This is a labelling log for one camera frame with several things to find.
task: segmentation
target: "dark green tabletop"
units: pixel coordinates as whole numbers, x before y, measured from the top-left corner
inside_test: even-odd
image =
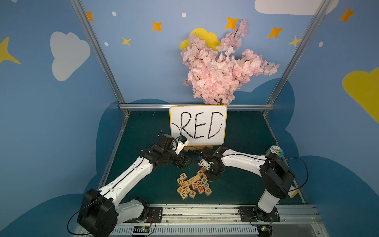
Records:
[[[168,111],[131,112],[107,183],[132,165],[139,156],[137,148],[145,149],[158,141],[162,126],[169,120]],[[165,126],[163,133],[170,134],[170,126]],[[263,155],[272,145],[275,145],[275,141],[261,112],[228,112],[223,146],[243,153]],[[188,177],[193,177],[200,167],[195,161],[197,156],[195,152],[182,152],[194,160],[191,165],[183,170],[172,164],[158,167],[134,186],[122,202],[141,197],[150,204],[257,204],[265,190],[260,176],[234,167],[226,167],[223,176],[209,183],[211,195],[197,193],[194,199],[188,197],[183,200],[176,191],[179,187],[176,179],[183,172]],[[281,200],[279,204],[302,204],[302,202],[300,196],[296,195],[294,198],[287,197]]]

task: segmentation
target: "white cloud decal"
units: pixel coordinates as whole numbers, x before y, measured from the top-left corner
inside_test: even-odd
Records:
[[[53,75],[61,82],[69,78],[91,54],[89,44],[74,33],[54,32],[50,37],[50,48],[55,58]]]
[[[339,0],[331,0],[326,14],[330,13]],[[264,14],[288,14],[313,16],[322,0],[255,0],[255,9]]]

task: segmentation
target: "cable vent grille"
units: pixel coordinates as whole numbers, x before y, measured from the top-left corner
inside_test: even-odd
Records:
[[[132,228],[116,227],[110,236],[130,236]],[[153,235],[252,235],[258,234],[257,227],[251,225],[174,225],[156,226]]]

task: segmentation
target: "wooden easel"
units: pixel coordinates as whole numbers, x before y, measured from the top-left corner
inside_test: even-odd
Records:
[[[185,151],[189,151],[189,150],[201,150],[203,149],[204,147],[208,147],[209,149],[213,149],[213,146],[185,146],[184,149]]]

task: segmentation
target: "yellow cloud decal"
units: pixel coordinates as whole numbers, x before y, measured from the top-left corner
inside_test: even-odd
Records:
[[[372,72],[354,71],[342,81],[345,91],[379,122],[379,67]]]
[[[191,32],[191,34],[192,33],[195,33],[195,35],[198,36],[200,39],[205,40],[205,42],[207,43],[207,46],[209,48],[212,48],[213,50],[217,51],[216,47],[221,44],[221,42],[217,40],[217,35],[215,33],[208,32],[203,28],[196,28]],[[180,49],[184,50],[185,48],[187,48],[189,42],[190,42],[189,39],[184,40],[180,44]]]

